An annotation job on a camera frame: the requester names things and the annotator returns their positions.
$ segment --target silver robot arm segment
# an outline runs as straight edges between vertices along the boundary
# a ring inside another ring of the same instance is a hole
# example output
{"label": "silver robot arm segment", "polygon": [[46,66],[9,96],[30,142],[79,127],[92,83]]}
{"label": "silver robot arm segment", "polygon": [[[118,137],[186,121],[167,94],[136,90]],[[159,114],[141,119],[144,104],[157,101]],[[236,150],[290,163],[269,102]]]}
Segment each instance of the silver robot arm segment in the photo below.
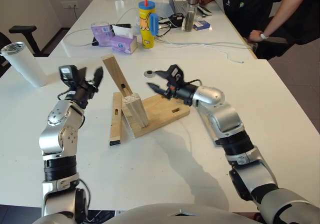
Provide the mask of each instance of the silver robot arm segment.
{"label": "silver robot arm segment", "polygon": [[216,144],[224,149],[231,165],[229,174],[239,196],[253,201],[267,223],[320,223],[318,207],[290,190],[278,188],[274,174],[221,90],[192,84],[200,80],[184,82],[184,73],[177,65],[156,73],[168,80],[168,89],[148,83],[155,92],[168,99],[182,99],[206,116],[216,134]]}
{"label": "silver robot arm segment", "polygon": [[77,133],[83,125],[88,100],[98,92],[103,78],[102,67],[94,79],[86,81],[86,68],[59,67],[61,80],[69,87],[58,95],[58,103],[49,113],[47,126],[39,138],[44,163],[42,218],[35,223],[82,223],[88,202],[77,170]]}

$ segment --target glass bottle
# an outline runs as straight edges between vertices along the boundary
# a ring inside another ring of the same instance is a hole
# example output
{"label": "glass bottle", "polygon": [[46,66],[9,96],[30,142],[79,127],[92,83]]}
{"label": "glass bottle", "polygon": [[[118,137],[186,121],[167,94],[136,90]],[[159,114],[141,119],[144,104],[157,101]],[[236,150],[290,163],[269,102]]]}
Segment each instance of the glass bottle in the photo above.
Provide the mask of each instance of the glass bottle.
{"label": "glass bottle", "polygon": [[198,1],[199,0],[188,0],[184,28],[183,28],[184,31],[191,32],[194,27],[194,20],[197,14]]}

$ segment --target gray floor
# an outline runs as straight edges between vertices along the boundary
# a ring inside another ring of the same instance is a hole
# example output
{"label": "gray floor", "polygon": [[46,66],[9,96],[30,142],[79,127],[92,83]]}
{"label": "gray floor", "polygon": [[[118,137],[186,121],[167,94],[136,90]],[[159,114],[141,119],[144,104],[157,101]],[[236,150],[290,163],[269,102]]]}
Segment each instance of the gray floor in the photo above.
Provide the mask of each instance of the gray floor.
{"label": "gray floor", "polygon": [[60,43],[69,30],[62,30],[54,41],[45,49],[44,54],[51,54],[55,47]]}
{"label": "gray floor", "polygon": [[[320,39],[269,62],[320,132]],[[0,224],[31,224],[40,208],[0,205]]]}
{"label": "gray floor", "polygon": [[269,62],[320,133],[320,39]]}

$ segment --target white table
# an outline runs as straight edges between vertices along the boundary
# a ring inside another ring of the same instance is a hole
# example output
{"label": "white table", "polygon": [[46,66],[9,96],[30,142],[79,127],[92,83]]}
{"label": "white table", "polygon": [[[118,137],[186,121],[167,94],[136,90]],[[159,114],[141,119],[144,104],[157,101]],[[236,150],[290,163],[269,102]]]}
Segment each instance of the white table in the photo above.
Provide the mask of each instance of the white table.
{"label": "white table", "polygon": [[[107,21],[110,24],[115,24],[123,13],[130,8],[137,8],[138,3],[142,0],[93,0],[84,13],[79,17],[77,22],[70,29],[69,33],[81,29],[90,29],[91,23],[99,21]],[[152,0],[156,2],[157,14],[162,17],[168,17],[172,14],[168,0]],[[207,5],[207,8],[212,11],[213,16],[206,17],[206,20],[211,24],[210,29],[184,32],[181,29],[172,29],[165,35],[165,39],[169,42],[182,43],[212,43],[212,42],[232,42],[243,44],[242,38],[238,35],[232,24],[229,22],[224,13],[220,10],[215,2]],[[135,26],[138,16],[138,10],[131,10],[119,22],[120,24],[131,24]],[[141,43],[140,32],[137,31],[138,42]],[[83,45],[92,42],[93,34],[91,30],[77,32],[70,35],[67,40],[63,40],[51,53],[51,57],[100,57],[112,52],[111,47],[85,46],[74,47],[73,45]],[[253,59],[251,51],[247,49],[217,47],[222,51],[229,53],[229,57],[235,60]],[[139,45],[138,49],[132,54],[114,52],[116,57],[124,56],[127,58],[166,58],[179,59],[184,58],[199,58],[206,59],[207,63],[212,63],[212,60],[226,59],[226,54],[217,49],[205,46],[189,46],[184,48],[174,48],[172,45],[164,45],[156,42],[154,48],[144,49]]]}
{"label": "white table", "polygon": [[[252,142],[277,177],[312,203],[320,203],[320,136],[299,104],[267,61],[244,64],[227,60],[117,58],[133,91],[153,95],[147,69],[166,70],[180,65],[185,79],[222,89],[238,111]],[[49,75],[46,86],[34,89],[10,68],[0,78],[0,204],[41,206],[44,179],[38,138],[45,128],[57,94],[67,87],[58,66],[88,67],[90,78],[99,58],[38,58]],[[124,128],[122,143],[110,147],[112,95],[117,91],[105,67],[99,92],[89,101],[86,121],[79,130],[77,170],[92,193],[91,209],[126,210],[160,202],[216,206],[234,212],[256,211],[241,200],[229,178],[230,166],[221,148],[215,148],[197,111],[141,138]]]}

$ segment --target tissue box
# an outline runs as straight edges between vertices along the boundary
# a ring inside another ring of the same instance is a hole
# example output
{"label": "tissue box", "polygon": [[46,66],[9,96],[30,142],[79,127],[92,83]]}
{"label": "tissue box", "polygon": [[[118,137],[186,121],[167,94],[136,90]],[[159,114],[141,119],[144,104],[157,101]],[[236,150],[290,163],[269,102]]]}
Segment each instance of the tissue box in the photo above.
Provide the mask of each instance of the tissue box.
{"label": "tissue box", "polygon": [[204,30],[210,27],[210,24],[207,21],[196,21],[193,25],[195,30]]}
{"label": "tissue box", "polygon": [[132,39],[122,36],[114,36],[111,39],[112,50],[125,52],[127,54],[132,54],[136,50],[137,44],[137,37],[135,35]]}

